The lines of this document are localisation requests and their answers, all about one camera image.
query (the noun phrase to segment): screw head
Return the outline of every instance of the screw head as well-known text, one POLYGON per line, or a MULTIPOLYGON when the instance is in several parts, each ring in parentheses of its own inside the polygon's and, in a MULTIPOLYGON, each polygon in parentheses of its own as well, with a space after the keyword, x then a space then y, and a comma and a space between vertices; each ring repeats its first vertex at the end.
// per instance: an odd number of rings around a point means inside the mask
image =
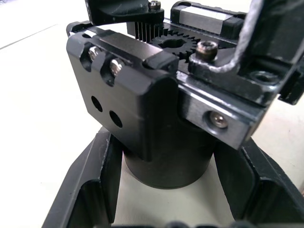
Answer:
POLYGON ((94 61, 94 59, 96 58, 96 56, 101 53, 101 50, 96 47, 96 46, 93 46, 93 47, 90 47, 89 49, 89 56, 91 58, 92 61, 94 61))
POLYGON ((228 127, 227 120, 221 114, 219 114, 217 112, 210 112, 209 118, 210 118, 211 123, 218 128, 228 127))
POLYGON ((118 75, 118 73, 122 70, 124 67, 124 62, 119 58, 114 58, 110 62, 110 70, 114 77, 118 75))
POLYGON ((218 54, 218 44, 214 41, 201 41, 196 48, 196 57, 212 61, 218 54))
POLYGON ((149 1, 148 7, 150 10, 160 10, 161 9, 161 2, 160 1, 149 1))

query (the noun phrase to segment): spur gear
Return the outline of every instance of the spur gear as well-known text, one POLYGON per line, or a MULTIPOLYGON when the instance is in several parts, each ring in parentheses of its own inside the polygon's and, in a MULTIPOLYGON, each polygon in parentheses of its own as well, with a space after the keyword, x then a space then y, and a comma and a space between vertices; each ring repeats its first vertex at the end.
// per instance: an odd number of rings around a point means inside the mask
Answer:
POLYGON ((189 59, 189 56, 195 52, 198 40, 189 35, 168 34, 161 35, 150 41, 150 44, 162 48, 164 51, 170 52, 180 59, 189 59))

